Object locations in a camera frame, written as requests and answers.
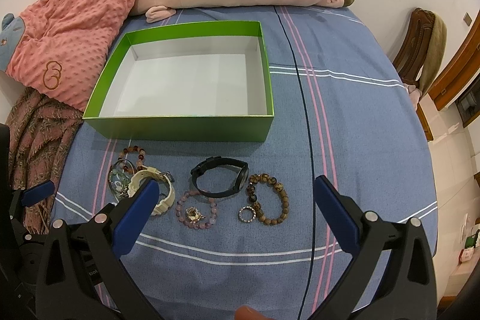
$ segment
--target silver ring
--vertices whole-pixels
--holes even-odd
[[[243,218],[243,211],[248,209],[249,211],[252,212],[253,216],[251,217],[251,219],[249,220],[246,220]],[[257,212],[255,211],[254,208],[252,208],[251,206],[244,206],[243,208],[241,208],[239,211],[238,211],[238,219],[242,222],[242,223],[251,223],[253,220],[255,220],[257,218]]]

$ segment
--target bed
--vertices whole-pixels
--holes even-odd
[[[116,140],[83,124],[67,158],[52,221],[81,223],[115,202],[106,176],[128,145],[146,150],[146,165],[171,172],[177,197],[191,188],[190,170],[206,157],[245,160],[252,173],[267,172],[284,184],[290,199],[284,223],[241,223],[237,213],[247,204],[243,191],[218,201],[217,224],[208,230],[186,228],[173,210],[151,217],[121,260],[167,319],[231,319],[241,305],[278,320],[296,318],[309,272],[313,216],[309,134],[290,41],[307,108],[314,175],[325,174],[340,193],[384,220],[419,217],[434,253],[437,207],[427,141],[408,94],[369,29],[346,8],[183,9],[154,24],[147,24],[144,16],[129,18],[117,41],[128,31],[208,20],[262,24],[275,105],[267,140]],[[218,187],[228,178],[228,172],[217,169],[200,186]],[[257,192],[265,213],[276,215],[280,205],[273,192],[266,187]],[[302,319],[320,305],[350,261],[319,211],[315,228],[313,273]],[[373,296],[385,264],[382,258],[358,307]],[[115,307],[103,285],[98,292],[106,305]]]

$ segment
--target white watch strap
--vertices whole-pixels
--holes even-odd
[[[131,177],[131,181],[128,185],[128,196],[134,196],[140,187],[141,181],[145,178],[153,178],[156,181],[163,181],[169,184],[169,194],[154,207],[152,216],[165,213],[175,202],[175,189],[173,188],[168,176],[162,175],[162,173],[155,167],[147,167],[145,170],[140,170]]]

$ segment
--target open box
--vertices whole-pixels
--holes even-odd
[[[264,141],[274,118],[262,27],[192,22],[126,33],[83,119],[116,139]]]

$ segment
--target bolt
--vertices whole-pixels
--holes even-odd
[[[420,226],[422,224],[422,222],[417,217],[412,217],[412,219],[410,220],[410,223],[413,226]]]
[[[95,222],[102,224],[107,221],[107,215],[105,213],[100,213],[95,216]]]
[[[368,221],[374,223],[375,221],[378,220],[378,215],[374,211],[368,211],[365,213],[365,218]]]
[[[55,220],[52,224],[52,226],[57,229],[60,228],[62,225],[63,225],[63,220],[61,219]]]

